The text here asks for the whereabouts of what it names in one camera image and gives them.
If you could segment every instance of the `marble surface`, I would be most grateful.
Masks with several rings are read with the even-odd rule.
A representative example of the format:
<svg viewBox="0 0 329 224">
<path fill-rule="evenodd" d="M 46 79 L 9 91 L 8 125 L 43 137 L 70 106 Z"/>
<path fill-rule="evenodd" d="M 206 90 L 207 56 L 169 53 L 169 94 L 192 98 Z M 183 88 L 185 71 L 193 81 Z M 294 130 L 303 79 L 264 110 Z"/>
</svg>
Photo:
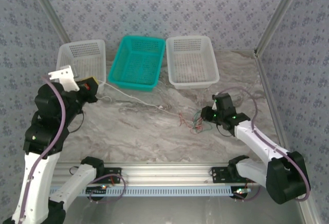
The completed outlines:
<svg viewBox="0 0 329 224">
<path fill-rule="evenodd" d="M 220 81 L 208 89 L 177 90 L 168 80 L 167 60 L 163 59 L 159 83 L 152 92 L 123 90 L 147 103 L 162 106 L 172 113 L 182 113 L 191 120 L 206 105 L 212 105 L 212 94 L 232 86 L 243 86 L 257 99 L 259 115 L 256 126 L 274 142 L 277 135 L 270 115 L 263 86 L 254 58 L 241 52 L 215 53 Z M 107 56 L 107 72 L 114 55 Z M 239 90 L 229 92 L 237 111 L 252 117 L 252 100 Z M 179 117 L 155 107 L 145 106 L 109 86 L 99 97 L 110 96 L 84 106 L 85 120 L 81 129 L 69 135 L 61 153 L 61 161 L 80 161 L 94 156 L 106 162 L 228 162 L 229 159 L 248 155 L 257 156 L 242 141 L 223 137 L 213 129 L 193 135 L 185 126 L 179 126 Z M 79 126 L 82 117 L 70 125 Z"/>
</svg>

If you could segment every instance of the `floral wallpaper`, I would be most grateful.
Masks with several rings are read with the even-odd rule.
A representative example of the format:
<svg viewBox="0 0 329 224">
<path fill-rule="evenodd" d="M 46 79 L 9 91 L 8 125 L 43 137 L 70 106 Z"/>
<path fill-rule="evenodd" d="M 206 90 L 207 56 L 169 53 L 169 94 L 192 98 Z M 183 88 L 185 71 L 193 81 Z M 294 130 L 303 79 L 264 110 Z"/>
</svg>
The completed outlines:
<svg viewBox="0 0 329 224">
<path fill-rule="evenodd" d="M 215 50 L 254 49 L 279 0 L 50 0 L 72 41 L 207 35 Z"/>
<path fill-rule="evenodd" d="M 21 192 L 24 134 L 36 111 L 39 76 L 54 70 L 60 40 L 37 0 L 0 2 L 0 222 Z"/>
<path fill-rule="evenodd" d="M 329 0 L 294 0 L 261 56 L 288 141 L 329 223 Z"/>
</svg>

